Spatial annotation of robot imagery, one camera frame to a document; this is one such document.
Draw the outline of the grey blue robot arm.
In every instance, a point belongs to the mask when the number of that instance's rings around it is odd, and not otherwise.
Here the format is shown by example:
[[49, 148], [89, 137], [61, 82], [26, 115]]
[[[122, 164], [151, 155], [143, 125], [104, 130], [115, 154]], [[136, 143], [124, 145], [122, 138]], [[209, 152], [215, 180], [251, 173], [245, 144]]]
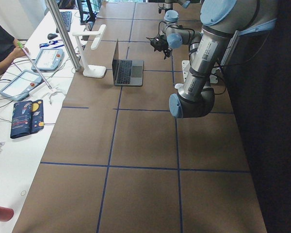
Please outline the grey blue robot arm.
[[228, 44], [239, 31], [242, 34], [260, 33], [274, 28], [278, 11], [276, 0], [204, 0], [200, 11], [202, 31], [178, 24], [174, 1], [167, 0], [163, 19], [151, 46], [169, 57], [182, 45], [189, 47], [190, 66], [183, 84], [176, 84], [176, 94], [169, 98], [170, 113], [175, 118], [204, 117], [213, 108], [215, 93], [210, 85], [211, 71]]
[[203, 4], [203, 0], [156, 0], [159, 9], [171, 10], [173, 9], [173, 4], [179, 4], [183, 8], [187, 8], [190, 4]]

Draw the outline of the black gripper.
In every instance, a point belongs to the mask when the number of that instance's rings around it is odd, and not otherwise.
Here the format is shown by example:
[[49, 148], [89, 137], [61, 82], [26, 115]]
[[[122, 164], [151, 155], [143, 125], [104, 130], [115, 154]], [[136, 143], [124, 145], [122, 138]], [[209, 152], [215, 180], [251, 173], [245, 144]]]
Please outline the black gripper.
[[163, 51], [164, 59], [169, 58], [172, 55], [172, 49], [169, 48], [167, 37], [165, 35], [157, 35], [154, 38], [149, 39], [154, 51]]

